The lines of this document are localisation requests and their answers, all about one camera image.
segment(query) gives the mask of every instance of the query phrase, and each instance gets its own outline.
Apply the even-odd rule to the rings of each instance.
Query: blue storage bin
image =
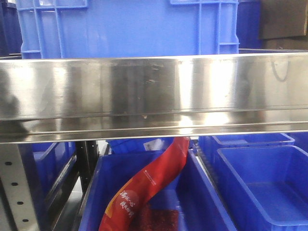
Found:
[[[259,25],[261,0],[239,0],[237,14],[237,36],[240,48],[261,49]]]
[[[308,230],[308,154],[295,146],[219,149],[218,188],[241,231]]]
[[[17,0],[23,58],[238,53],[238,0]]]
[[[166,150],[173,137],[106,140],[114,154]]]
[[[215,168],[214,155],[219,148],[293,145],[294,139],[284,133],[200,136],[199,146]]]
[[[0,57],[8,56],[8,44],[5,38],[5,30],[4,30],[4,18],[2,12],[2,5],[0,4]]]
[[[7,0],[1,1],[8,52],[10,54],[20,53],[22,37],[20,32],[16,4],[8,2]]]
[[[79,231],[97,231],[115,193],[159,153],[100,157]],[[154,209],[179,211],[179,231],[235,231],[216,191],[193,152],[180,176],[150,201]]]
[[[295,146],[308,152],[308,132],[294,132],[289,133],[288,135],[295,140]]]
[[[45,195],[75,151],[73,142],[35,143],[32,151]]]

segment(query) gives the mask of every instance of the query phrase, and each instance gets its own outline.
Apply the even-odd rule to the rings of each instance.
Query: red snack package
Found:
[[[161,156],[133,176],[109,202],[99,231],[127,231],[137,212],[182,171],[188,145],[188,137],[174,138]]]
[[[146,204],[131,222],[128,231],[177,231],[178,222],[177,210],[151,209]]]

